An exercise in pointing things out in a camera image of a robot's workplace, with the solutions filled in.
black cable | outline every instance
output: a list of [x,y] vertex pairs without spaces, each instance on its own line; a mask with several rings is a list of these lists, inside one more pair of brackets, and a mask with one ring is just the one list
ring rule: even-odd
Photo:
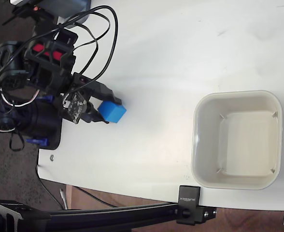
[[63,205],[55,198],[55,196],[46,188],[46,186],[43,184],[42,180],[40,179],[39,177],[39,174],[38,174],[38,166],[39,166],[39,154],[37,156],[37,165],[36,165],[36,170],[35,170],[35,173],[36,173],[36,176],[39,180],[39,182],[41,183],[42,187],[45,189],[45,191],[52,197],[52,199],[58,204],[58,206],[62,209],[62,210],[65,210],[65,208],[63,207]]
[[99,199],[98,197],[95,197],[93,194],[91,194],[91,193],[85,191],[84,189],[82,189],[82,188],[80,188],[80,187],[76,187],[76,186],[74,186],[74,187],[75,187],[76,189],[82,191],[83,193],[87,194],[88,196],[94,198],[96,201],[99,201],[99,202],[101,202],[101,203],[103,203],[103,204],[105,204],[105,205],[107,205],[107,206],[112,207],[112,208],[117,208],[117,206],[115,206],[115,205],[113,205],[113,204],[110,204],[110,203],[107,203],[107,202],[105,202],[105,201]]
[[116,41],[117,41],[117,34],[118,34],[118,20],[117,20],[116,12],[113,10],[113,8],[111,8],[110,6],[98,6],[98,7],[95,7],[93,9],[89,10],[89,11],[84,12],[83,14],[78,16],[77,18],[74,18],[74,20],[79,20],[80,18],[83,18],[87,14],[91,14],[91,13],[93,13],[93,11],[100,10],[100,9],[108,9],[108,10],[110,10],[111,13],[113,14],[113,17],[114,17],[114,20],[115,20],[114,39],[113,39],[113,44],[112,44],[112,48],[111,48],[111,51],[110,51],[110,55],[108,57],[108,60],[107,60],[106,64],[104,65],[103,69],[101,70],[101,72],[97,76],[95,76],[93,79],[90,79],[90,81],[88,81],[84,85],[82,85],[82,86],[80,86],[78,88],[75,88],[73,90],[70,90],[69,92],[67,92],[67,94],[72,93],[72,92],[76,92],[76,91],[84,88],[85,86],[87,86],[91,82],[98,80],[104,74],[104,72],[107,70],[107,68],[108,68],[108,66],[109,66],[109,64],[110,64],[110,62],[112,60],[112,56],[113,56],[113,53],[114,53],[114,50],[115,50],[115,46],[116,46]]
[[[98,16],[104,18],[105,20],[107,20],[107,22],[109,23],[109,26],[108,26],[108,28],[106,29],[106,31],[105,31],[101,36],[99,36],[98,38],[96,38],[96,40],[98,41],[98,40],[100,40],[102,37],[104,37],[104,36],[109,32],[110,27],[111,27],[111,22],[110,22],[110,20],[109,20],[108,17],[106,17],[105,15],[100,14],[100,13],[98,13],[98,12],[94,12],[93,15],[98,15]],[[94,42],[95,42],[95,40],[92,40],[92,41],[90,41],[90,42],[87,42],[87,43],[84,43],[84,44],[82,44],[82,45],[79,45],[79,46],[75,47],[73,51],[75,51],[76,49],[78,49],[78,48],[80,48],[80,47],[83,47],[83,46],[85,46],[85,45],[92,44],[92,43],[94,43]]]
[[84,30],[86,30],[86,31],[90,34],[90,36],[94,39],[94,41],[96,42],[96,49],[95,49],[93,55],[92,55],[91,58],[88,60],[87,64],[84,66],[84,68],[79,72],[79,74],[82,75],[82,74],[86,71],[86,69],[89,67],[89,65],[90,65],[90,63],[93,61],[93,59],[95,58],[95,56],[96,56],[96,54],[97,54],[97,52],[98,52],[98,50],[99,50],[99,45],[98,45],[97,39],[95,38],[95,36],[93,35],[93,33],[90,31],[90,29],[89,29],[88,27],[84,26],[84,25],[81,24],[81,23],[74,23],[74,25],[76,25],[76,26],[78,26],[78,27],[81,27],[81,28],[83,28]]
[[[13,140],[13,135],[14,134],[17,134],[19,139],[21,140],[22,142],[22,147],[21,148],[12,148],[12,140]],[[16,129],[14,130],[13,132],[11,132],[11,137],[10,137],[10,141],[9,141],[9,148],[10,150],[14,151],[14,152],[17,152],[17,151],[22,151],[25,147],[25,141],[23,139],[23,136],[21,135],[21,133]]]

white table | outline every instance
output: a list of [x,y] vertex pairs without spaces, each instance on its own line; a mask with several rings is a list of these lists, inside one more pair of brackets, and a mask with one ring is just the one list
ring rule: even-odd
[[[198,186],[191,149],[193,113],[202,97],[264,89],[279,98],[284,113],[284,0],[92,1],[92,7],[104,4],[117,12],[119,36],[100,81],[128,111],[117,124],[64,120],[59,148],[40,150],[40,178],[177,202],[180,185]],[[85,25],[98,36],[107,23],[93,15]],[[101,70],[113,29],[100,40],[98,57],[85,75]],[[73,30],[79,34],[77,44],[90,40],[84,31]],[[93,49],[76,51],[75,71]],[[284,210],[284,130],[281,171],[270,187],[202,188],[199,203]]]

wooden edge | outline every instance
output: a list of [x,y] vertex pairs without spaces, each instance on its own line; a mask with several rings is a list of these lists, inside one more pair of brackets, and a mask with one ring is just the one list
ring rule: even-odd
[[71,209],[72,206],[72,186],[66,185],[66,201],[68,209]]

black bracket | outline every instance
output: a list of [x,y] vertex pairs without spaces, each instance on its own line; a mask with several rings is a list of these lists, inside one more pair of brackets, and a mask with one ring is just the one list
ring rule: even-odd
[[200,206],[199,198],[200,187],[180,186],[177,223],[194,226],[216,217],[216,208]]
[[4,218],[6,232],[45,232],[51,216],[16,201],[0,200],[0,215]]

